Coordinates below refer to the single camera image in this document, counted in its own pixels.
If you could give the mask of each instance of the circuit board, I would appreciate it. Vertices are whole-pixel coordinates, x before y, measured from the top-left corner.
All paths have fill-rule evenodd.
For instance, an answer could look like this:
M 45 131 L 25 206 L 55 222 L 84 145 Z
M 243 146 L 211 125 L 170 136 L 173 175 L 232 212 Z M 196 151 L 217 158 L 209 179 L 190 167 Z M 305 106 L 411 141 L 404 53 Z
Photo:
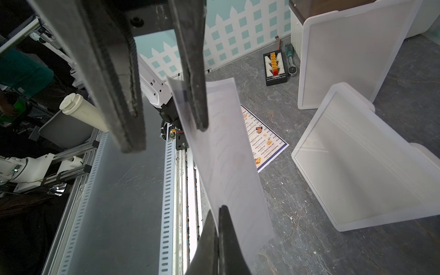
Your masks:
M 281 50 L 264 54 L 263 60 L 266 69 L 266 86 L 287 82 Z

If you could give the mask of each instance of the food menu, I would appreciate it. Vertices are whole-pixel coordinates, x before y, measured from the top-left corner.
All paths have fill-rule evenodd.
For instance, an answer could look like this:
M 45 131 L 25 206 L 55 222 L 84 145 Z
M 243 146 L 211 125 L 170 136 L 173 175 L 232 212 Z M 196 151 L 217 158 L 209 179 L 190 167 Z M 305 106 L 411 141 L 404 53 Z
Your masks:
M 260 172 L 289 145 L 243 105 L 242 113 L 255 165 Z

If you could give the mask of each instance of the table surface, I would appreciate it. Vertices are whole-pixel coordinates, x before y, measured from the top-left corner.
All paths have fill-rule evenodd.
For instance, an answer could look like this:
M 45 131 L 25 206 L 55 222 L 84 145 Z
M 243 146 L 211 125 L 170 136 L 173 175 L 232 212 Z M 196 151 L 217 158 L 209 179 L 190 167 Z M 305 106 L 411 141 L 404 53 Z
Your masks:
M 207 81 L 234 77 L 241 103 L 290 144 L 260 172 L 276 236 L 258 253 L 253 274 L 440 272 L 438 216 L 347 232 L 334 229 L 290 156 L 316 112 L 297 107 L 299 74 L 287 83 L 265 85 L 261 57 L 277 46 L 271 44 L 206 75 Z M 300 70 L 297 56 L 294 61 Z M 439 76 L 440 46 L 421 35 L 408 38 L 374 102 L 376 114 L 403 138 L 438 157 Z M 204 217 L 208 209 L 203 196 Z

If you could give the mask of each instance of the black fabric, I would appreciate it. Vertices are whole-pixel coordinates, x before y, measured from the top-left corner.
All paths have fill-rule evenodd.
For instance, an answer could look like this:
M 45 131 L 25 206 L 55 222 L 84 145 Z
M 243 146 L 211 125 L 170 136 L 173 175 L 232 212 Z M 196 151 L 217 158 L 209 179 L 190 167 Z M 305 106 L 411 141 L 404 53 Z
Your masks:
M 13 129 L 0 127 L 0 156 L 5 158 L 39 158 L 47 153 L 56 154 L 59 151 L 44 146 L 43 141 L 28 139 L 28 135 L 19 135 Z
M 7 38 L 10 32 L 33 14 L 34 11 L 26 0 L 0 0 L 0 35 Z M 55 75 L 58 76 L 64 85 L 71 85 L 75 80 L 70 75 L 70 66 L 67 62 L 40 42 L 26 37 L 16 48 L 24 53 L 36 54 L 54 71 Z
M 67 199 L 67 194 L 54 196 L 26 212 L 0 219 L 0 274 L 41 274 Z

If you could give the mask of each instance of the black cable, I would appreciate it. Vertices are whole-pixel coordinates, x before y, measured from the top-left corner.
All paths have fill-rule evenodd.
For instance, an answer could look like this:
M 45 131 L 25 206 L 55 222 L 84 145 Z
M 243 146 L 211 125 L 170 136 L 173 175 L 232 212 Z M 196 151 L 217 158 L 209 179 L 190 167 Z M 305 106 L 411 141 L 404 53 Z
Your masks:
M 162 119 L 162 123 L 161 123 L 161 137 L 166 140 L 166 133 L 165 133 L 165 124 L 166 122 Z

